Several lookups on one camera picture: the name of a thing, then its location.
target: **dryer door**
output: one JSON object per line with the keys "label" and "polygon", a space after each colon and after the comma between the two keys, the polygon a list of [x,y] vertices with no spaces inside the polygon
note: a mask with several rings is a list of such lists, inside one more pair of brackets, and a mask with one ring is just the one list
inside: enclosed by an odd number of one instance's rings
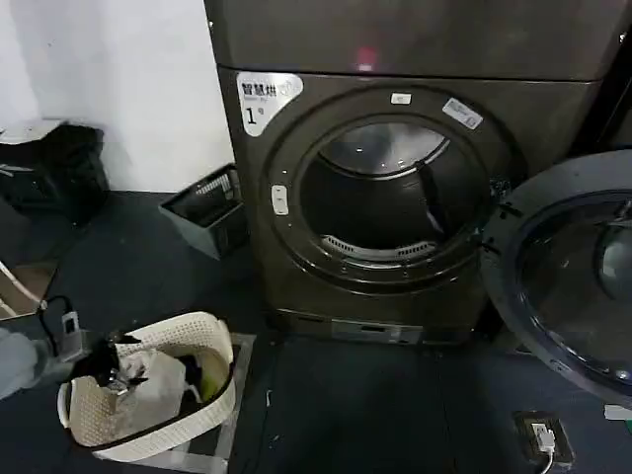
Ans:
{"label": "dryer door", "polygon": [[572,159],[518,187],[486,226],[480,262],[535,355],[632,408],[632,151]]}
{"label": "dryer door", "polygon": [[484,110],[431,89],[365,88],[279,140],[261,200],[306,271],[362,292],[456,280],[523,161]]}

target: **white label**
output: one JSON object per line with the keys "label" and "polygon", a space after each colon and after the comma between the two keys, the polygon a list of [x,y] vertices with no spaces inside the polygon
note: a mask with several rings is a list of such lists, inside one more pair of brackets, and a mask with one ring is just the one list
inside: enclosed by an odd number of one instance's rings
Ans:
{"label": "white label", "polygon": [[273,208],[276,215],[288,215],[287,188],[284,185],[273,185]]}
{"label": "white label", "polygon": [[391,104],[400,104],[402,106],[410,106],[412,94],[402,94],[400,92],[394,92],[391,94]]}
{"label": "white label", "polygon": [[481,124],[483,118],[460,101],[452,98],[443,106],[443,112],[459,123],[473,130]]}
{"label": "white label", "polygon": [[240,72],[237,90],[244,130],[250,136],[259,136],[270,120],[303,92],[303,81],[295,74]]}

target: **door glass window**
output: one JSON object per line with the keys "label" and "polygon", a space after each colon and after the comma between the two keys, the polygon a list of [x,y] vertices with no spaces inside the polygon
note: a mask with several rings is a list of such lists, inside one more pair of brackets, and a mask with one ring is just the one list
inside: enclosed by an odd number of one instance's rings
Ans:
{"label": "door glass window", "polygon": [[301,182],[303,215],[323,245],[368,262],[438,251],[488,197],[475,160],[440,133],[403,122],[335,138]]}
{"label": "door glass window", "polygon": [[521,257],[539,325],[590,368],[632,383],[632,201],[575,208],[541,225]]}

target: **woven plastic basket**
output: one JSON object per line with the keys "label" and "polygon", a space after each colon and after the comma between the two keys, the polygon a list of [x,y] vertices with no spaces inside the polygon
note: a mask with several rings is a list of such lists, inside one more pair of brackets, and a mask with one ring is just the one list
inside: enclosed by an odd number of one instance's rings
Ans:
{"label": "woven plastic basket", "polygon": [[232,376],[232,344],[223,321],[210,314],[196,312],[161,321],[130,334],[142,343],[117,346],[119,356],[148,349],[157,349],[170,356],[208,354],[211,351],[225,362],[223,372],[226,381],[196,412],[115,439],[113,413],[116,396],[99,387],[92,377],[75,378],[59,388],[57,411],[59,421],[70,430],[77,444],[92,450],[98,457],[136,461],[202,435],[228,418],[235,406],[235,384]]}

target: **plastic crate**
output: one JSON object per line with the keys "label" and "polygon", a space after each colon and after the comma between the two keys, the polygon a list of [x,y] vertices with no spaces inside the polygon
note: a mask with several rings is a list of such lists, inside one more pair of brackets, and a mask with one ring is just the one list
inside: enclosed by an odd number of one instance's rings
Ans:
{"label": "plastic crate", "polygon": [[192,247],[221,259],[248,240],[235,165],[226,165],[160,205]]}

